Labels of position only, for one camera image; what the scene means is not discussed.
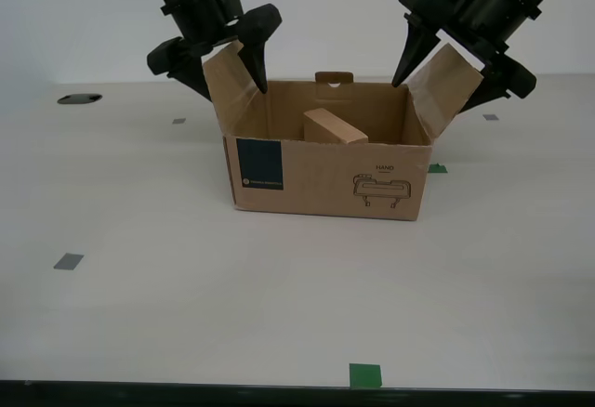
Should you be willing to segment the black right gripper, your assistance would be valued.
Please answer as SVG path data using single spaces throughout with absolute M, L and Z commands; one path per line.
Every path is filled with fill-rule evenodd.
M 399 0 L 407 36 L 392 79 L 399 86 L 440 42 L 445 30 L 485 66 L 483 80 L 460 112 L 499 98 L 526 98 L 536 88 L 536 77 L 510 58 L 507 41 L 528 19 L 536 19 L 542 0 Z

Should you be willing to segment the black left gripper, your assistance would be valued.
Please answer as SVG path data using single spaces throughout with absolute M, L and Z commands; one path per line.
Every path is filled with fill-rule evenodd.
M 275 5 L 266 4 L 242 16 L 240 0 L 164 2 L 163 14 L 172 17 L 184 39 L 175 37 L 164 41 L 147 55 L 148 67 L 154 75 L 165 74 L 210 101 L 202 60 L 192 55 L 191 45 L 212 49 L 238 38 L 243 45 L 239 58 L 259 91 L 267 93 L 265 44 L 283 21 Z

